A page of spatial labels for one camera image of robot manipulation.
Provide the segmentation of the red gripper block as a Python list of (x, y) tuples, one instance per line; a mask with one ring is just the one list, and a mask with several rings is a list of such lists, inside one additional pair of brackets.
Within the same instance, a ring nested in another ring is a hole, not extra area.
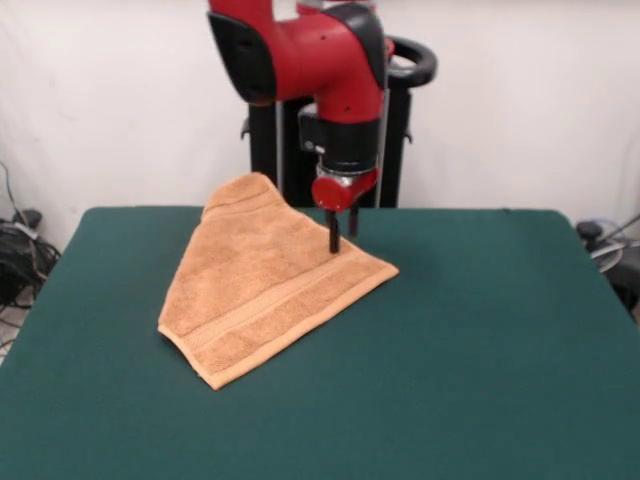
[(317, 177), (312, 182), (311, 193), (316, 205), (326, 210), (331, 254), (337, 254), (340, 251), (339, 221), (336, 213), (349, 209), (349, 238), (355, 239), (358, 235), (360, 210), (358, 200), (375, 187), (378, 176), (377, 168), (355, 175), (318, 169)]

